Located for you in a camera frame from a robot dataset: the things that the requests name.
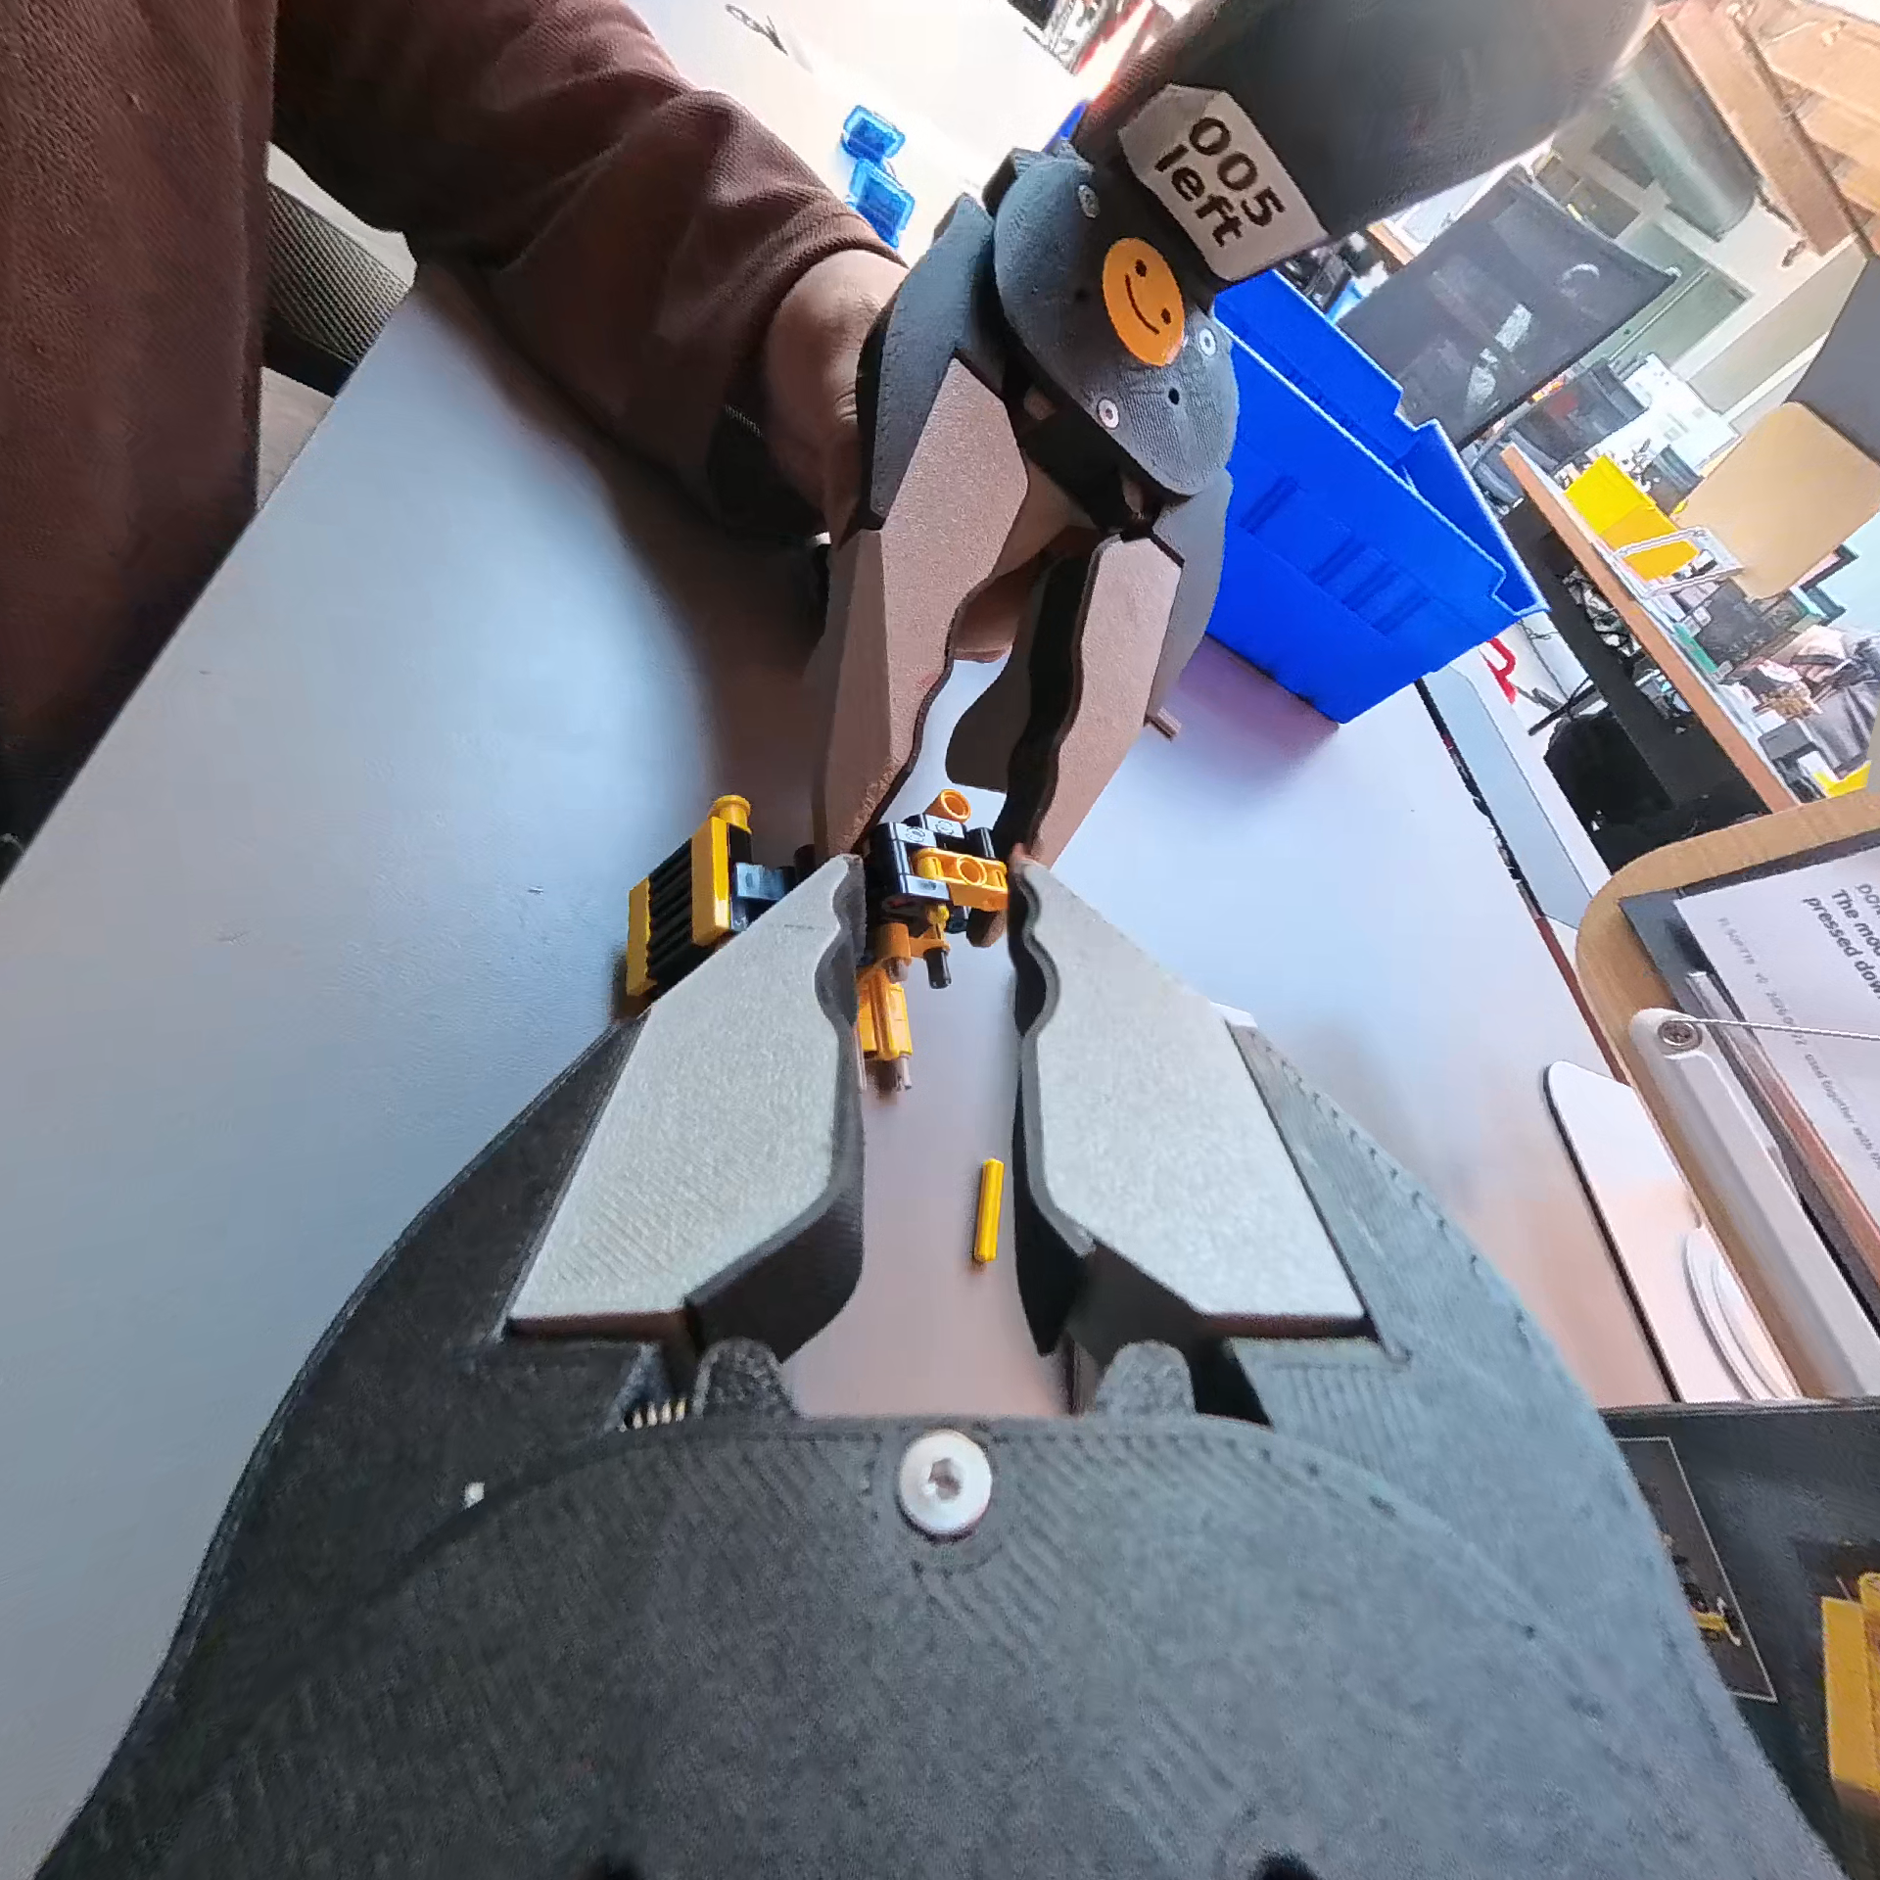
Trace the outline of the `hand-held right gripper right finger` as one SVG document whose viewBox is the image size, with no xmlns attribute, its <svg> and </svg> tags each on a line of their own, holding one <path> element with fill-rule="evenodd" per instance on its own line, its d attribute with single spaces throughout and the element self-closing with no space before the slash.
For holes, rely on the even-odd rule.
<svg viewBox="0 0 1880 1880">
<path fill-rule="evenodd" d="M 1239 1026 L 1043 862 L 1015 862 L 1016 1256 L 1026 1325 L 1094 1390 L 1170 1350 L 1380 1361 L 1380 1329 Z"/>
</svg>

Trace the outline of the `wooden desk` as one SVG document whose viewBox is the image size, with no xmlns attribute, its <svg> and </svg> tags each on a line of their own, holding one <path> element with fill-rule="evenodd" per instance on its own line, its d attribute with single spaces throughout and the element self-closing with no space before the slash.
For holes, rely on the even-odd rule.
<svg viewBox="0 0 1880 1880">
<path fill-rule="evenodd" d="M 1536 579 L 1536 589 L 1543 593 L 1548 615 L 1563 642 L 1582 661 L 1600 697 L 1623 723 L 1660 782 L 1683 801 L 1719 786 L 1724 764 L 1729 764 L 1766 810 L 1789 810 L 1807 803 L 1807 796 L 1770 762 L 1759 734 L 1733 714 L 1729 697 L 1629 589 L 1607 545 L 1566 500 L 1553 479 L 1517 444 L 1504 447 L 1499 458 L 1522 494 L 1507 527 L 1522 564 Z M 1655 708 L 1639 688 L 1639 673 L 1623 673 L 1617 650 L 1597 648 L 1599 633 L 1586 609 L 1567 595 L 1563 581 L 1567 571 L 1578 573 L 1604 598 L 1636 643 L 1636 661 L 1661 673 L 1667 690 L 1703 727 L 1703 739 L 1718 756 L 1707 758 L 1696 742 L 1681 742 L 1675 732 L 1655 727 Z"/>
</svg>

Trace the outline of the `person's left forearm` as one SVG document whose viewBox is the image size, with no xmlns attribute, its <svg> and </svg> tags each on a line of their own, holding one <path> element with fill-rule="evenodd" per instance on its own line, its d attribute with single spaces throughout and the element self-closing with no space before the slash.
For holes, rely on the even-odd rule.
<svg viewBox="0 0 1880 1880">
<path fill-rule="evenodd" d="M 817 261 L 903 259 L 626 4 L 279 4 L 273 141 L 600 431 L 705 498 L 753 438 L 821 523 L 768 454 L 763 338 Z"/>
</svg>

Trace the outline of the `small yellow black lego piece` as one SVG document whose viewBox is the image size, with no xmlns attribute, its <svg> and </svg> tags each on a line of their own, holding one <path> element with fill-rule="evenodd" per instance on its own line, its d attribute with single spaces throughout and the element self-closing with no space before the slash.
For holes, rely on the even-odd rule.
<svg viewBox="0 0 1880 1880">
<path fill-rule="evenodd" d="M 873 961 L 857 974 L 857 1042 L 862 1069 L 883 1093 L 912 1088 L 912 1026 L 897 961 Z"/>
</svg>

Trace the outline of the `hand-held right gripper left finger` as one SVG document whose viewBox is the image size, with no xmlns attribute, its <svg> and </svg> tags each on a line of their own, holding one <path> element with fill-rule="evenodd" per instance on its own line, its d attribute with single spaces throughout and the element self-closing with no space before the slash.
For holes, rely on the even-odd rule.
<svg viewBox="0 0 1880 1880">
<path fill-rule="evenodd" d="M 629 1028 L 510 1334 L 687 1361 L 810 1345 L 862 1276 L 861 858 L 824 862 Z"/>
</svg>

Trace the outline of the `wooden board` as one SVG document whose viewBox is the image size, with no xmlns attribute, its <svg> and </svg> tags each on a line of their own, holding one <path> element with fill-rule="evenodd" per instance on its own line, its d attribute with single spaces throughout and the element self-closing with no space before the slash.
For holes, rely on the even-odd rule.
<svg viewBox="0 0 1880 1880">
<path fill-rule="evenodd" d="M 1742 1280 L 1807 1399 L 1874 1399 L 1874 1318 L 1815 1230 L 1756 1108 L 1707 1045 L 1661 1049 L 1661 1026 L 1686 1022 L 1675 991 L 1634 932 L 1627 900 L 1815 858 L 1875 843 L 1879 796 L 1841 799 L 1754 816 L 1671 843 L 1620 867 L 1591 900 L 1577 971 L 1599 1032 L 1639 1093 L 1692 1191 L 1711 1233 Z"/>
</svg>

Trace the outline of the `person's brown clothing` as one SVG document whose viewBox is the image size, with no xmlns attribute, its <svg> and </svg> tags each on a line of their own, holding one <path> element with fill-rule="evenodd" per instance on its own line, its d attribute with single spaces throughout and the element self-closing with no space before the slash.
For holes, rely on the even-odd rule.
<svg viewBox="0 0 1880 1880">
<path fill-rule="evenodd" d="M 256 502 L 276 4 L 3 6 L 4 858 Z"/>
</svg>

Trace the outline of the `printed paper sheet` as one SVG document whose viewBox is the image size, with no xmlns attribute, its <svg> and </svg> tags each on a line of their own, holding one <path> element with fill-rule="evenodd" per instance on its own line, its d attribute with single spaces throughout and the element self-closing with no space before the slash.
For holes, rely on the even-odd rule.
<svg viewBox="0 0 1880 1880">
<path fill-rule="evenodd" d="M 1879 1192 L 1879 850 L 1707 884 L 1676 913 L 1868 1210 Z"/>
</svg>

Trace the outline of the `large blue storage bin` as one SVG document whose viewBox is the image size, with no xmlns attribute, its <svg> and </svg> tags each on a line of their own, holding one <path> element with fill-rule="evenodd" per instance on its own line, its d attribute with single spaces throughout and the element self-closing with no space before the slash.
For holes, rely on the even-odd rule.
<svg viewBox="0 0 1880 1880">
<path fill-rule="evenodd" d="M 1416 427 L 1403 419 L 1400 383 L 1281 270 L 1222 290 L 1214 316 L 1378 458 L 1403 455 Z"/>
<path fill-rule="evenodd" d="M 1544 610 L 1436 423 L 1378 458 L 1237 340 L 1224 571 L 1209 635 L 1350 723 Z"/>
</svg>

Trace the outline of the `person's left hand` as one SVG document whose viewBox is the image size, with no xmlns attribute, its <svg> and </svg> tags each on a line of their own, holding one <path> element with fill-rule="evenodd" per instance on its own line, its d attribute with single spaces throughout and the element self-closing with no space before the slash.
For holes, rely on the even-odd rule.
<svg viewBox="0 0 1880 1880">
<path fill-rule="evenodd" d="M 812 502 L 833 542 L 862 496 L 865 341 L 903 280 L 903 264 L 876 250 L 850 248 L 817 261 L 783 295 L 759 354 L 768 454 Z"/>
</svg>

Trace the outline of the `white round pad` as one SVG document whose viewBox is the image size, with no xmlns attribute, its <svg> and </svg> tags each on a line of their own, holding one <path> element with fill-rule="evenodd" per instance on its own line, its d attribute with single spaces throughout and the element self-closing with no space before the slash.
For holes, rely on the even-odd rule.
<svg viewBox="0 0 1880 1880">
<path fill-rule="evenodd" d="M 1571 1062 L 1552 1062 L 1543 1092 L 1672 1395 L 1799 1401 L 1639 1093 Z"/>
</svg>

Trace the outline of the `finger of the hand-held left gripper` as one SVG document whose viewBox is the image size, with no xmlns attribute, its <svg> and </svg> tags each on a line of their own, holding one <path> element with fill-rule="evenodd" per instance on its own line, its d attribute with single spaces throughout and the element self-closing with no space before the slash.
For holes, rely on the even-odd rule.
<svg viewBox="0 0 1880 1880">
<path fill-rule="evenodd" d="M 1150 708 L 1182 562 L 1148 536 L 1108 534 L 1034 579 L 1015 648 L 962 711 L 948 772 L 999 792 L 994 853 L 1062 858 Z"/>
<path fill-rule="evenodd" d="M 807 671 L 821 856 L 857 850 L 905 782 L 952 671 L 956 619 L 997 574 L 1026 496 L 1002 394 L 950 363 L 883 525 L 833 555 L 826 633 Z"/>
</svg>

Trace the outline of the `yellow black lego model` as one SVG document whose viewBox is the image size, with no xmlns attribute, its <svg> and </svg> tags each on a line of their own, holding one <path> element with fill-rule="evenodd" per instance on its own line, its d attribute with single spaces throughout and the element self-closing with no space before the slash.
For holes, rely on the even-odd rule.
<svg viewBox="0 0 1880 1880">
<path fill-rule="evenodd" d="M 817 865 L 803 848 L 792 863 L 756 858 L 750 803 L 721 793 L 694 831 L 633 884 L 619 998 L 629 1013 L 673 991 L 711 956 L 777 909 Z M 934 988 L 952 985 L 952 942 L 991 940 L 1010 905 L 1008 863 L 994 829 L 971 820 L 953 787 L 905 819 L 885 819 L 862 839 L 862 940 L 857 974 L 873 961 L 923 966 Z"/>
</svg>

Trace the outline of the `black mesh chair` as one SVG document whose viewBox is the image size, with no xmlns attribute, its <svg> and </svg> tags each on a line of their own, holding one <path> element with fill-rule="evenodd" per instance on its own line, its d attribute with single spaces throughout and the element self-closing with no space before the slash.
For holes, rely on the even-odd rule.
<svg viewBox="0 0 1880 1880">
<path fill-rule="evenodd" d="M 267 213 L 265 364 L 337 396 L 407 297 L 416 261 L 281 147 L 267 153 Z"/>
</svg>

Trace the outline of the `yellow storage bin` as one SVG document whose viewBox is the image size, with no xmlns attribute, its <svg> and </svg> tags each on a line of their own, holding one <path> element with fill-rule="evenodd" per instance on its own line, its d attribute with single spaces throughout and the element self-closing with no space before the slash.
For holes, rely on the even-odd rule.
<svg viewBox="0 0 1880 1880">
<path fill-rule="evenodd" d="M 1702 558 L 1699 545 L 1675 533 L 1675 519 L 1613 455 L 1590 458 L 1566 485 L 1566 502 L 1634 579 L 1680 576 Z"/>
</svg>

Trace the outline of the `dark lego set box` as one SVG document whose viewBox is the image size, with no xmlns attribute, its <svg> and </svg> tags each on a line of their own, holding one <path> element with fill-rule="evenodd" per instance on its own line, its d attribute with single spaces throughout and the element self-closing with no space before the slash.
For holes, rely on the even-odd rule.
<svg viewBox="0 0 1880 1880">
<path fill-rule="evenodd" d="M 1606 1412 L 1660 1522 L 1709 1658 L 1849 1876 L 1875 1876 L 1875 1802 L 1830 1768 L 1826 1605 L 1879 1567 L 1879 1410 L 1859 1401 Z"/>
</svg>

